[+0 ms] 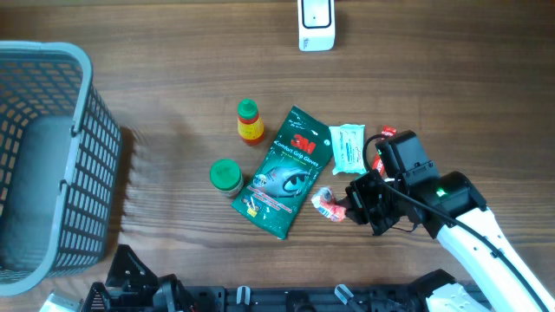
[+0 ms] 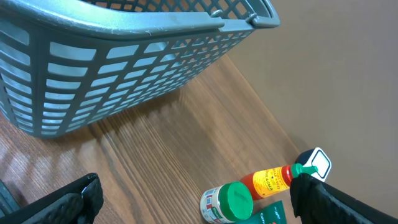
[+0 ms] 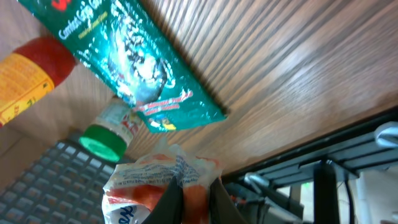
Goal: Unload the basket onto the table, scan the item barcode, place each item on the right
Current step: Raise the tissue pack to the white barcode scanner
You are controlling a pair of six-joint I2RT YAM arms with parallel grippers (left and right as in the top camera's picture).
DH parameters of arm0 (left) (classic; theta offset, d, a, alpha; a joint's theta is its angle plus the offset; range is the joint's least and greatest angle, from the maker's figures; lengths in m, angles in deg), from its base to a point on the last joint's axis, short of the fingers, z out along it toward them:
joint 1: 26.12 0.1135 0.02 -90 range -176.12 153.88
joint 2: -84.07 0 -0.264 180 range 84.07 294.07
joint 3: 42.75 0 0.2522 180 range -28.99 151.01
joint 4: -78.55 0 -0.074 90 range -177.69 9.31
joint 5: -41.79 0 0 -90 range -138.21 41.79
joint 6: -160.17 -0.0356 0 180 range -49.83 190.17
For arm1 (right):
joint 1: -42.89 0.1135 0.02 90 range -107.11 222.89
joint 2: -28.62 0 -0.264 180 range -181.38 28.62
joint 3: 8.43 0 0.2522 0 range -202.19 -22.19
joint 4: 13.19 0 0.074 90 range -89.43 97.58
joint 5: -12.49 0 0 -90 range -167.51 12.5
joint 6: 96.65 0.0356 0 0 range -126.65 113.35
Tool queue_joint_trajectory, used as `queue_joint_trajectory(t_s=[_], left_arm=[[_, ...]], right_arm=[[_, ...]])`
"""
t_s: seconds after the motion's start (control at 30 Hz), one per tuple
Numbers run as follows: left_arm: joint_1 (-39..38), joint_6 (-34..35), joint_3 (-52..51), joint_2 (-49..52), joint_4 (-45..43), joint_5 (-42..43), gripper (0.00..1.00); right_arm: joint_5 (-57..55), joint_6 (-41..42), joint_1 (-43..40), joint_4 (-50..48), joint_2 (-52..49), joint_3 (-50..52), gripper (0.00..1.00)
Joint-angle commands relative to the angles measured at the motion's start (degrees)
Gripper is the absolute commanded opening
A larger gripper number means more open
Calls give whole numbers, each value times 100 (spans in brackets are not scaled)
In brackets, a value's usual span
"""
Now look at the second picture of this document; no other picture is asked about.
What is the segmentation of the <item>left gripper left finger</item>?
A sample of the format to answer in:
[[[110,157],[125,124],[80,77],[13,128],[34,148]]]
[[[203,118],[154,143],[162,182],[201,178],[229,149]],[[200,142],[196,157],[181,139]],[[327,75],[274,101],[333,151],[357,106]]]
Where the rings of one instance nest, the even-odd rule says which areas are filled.
[[[39,200],[20,207],[1,182],[1,223],[93,223],[104,204],[96,173],[89,173]]]

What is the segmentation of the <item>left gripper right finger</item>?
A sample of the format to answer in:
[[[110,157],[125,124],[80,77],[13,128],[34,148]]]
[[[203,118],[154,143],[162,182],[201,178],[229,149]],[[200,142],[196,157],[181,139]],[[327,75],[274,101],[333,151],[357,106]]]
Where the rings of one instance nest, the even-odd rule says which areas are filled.
[[[397,224],[396,218],[308,174],[292,179],[290,198],[303,224]]]

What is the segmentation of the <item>green 3M glove packet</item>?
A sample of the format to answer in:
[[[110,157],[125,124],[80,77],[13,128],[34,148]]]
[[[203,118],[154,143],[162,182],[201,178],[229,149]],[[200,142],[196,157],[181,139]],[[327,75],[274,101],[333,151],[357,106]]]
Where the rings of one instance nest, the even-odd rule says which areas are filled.
[[[237,224],[287,224],[283,202],[274,202]]]

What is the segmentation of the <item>red yellow sauce bottle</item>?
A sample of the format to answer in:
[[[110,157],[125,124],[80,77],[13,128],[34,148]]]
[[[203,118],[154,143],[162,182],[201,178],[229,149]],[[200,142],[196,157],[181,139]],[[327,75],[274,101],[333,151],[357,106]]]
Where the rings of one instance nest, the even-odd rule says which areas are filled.
[[[260,200],[290,189],[293,179],[300,174],[316,172],[317,166],[304,167],[296,163],[253,172],[241,178],[240,182],[249,189],[253,200]]]

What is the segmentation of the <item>green lid jar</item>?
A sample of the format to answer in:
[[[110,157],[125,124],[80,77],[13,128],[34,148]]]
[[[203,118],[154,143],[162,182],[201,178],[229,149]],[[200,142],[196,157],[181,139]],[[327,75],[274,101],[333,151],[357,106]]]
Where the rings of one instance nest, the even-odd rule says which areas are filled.
[[[200,199],[200,212],[208,223],[235,223],[251,217],[254,202],[242,182],[212,188]]]

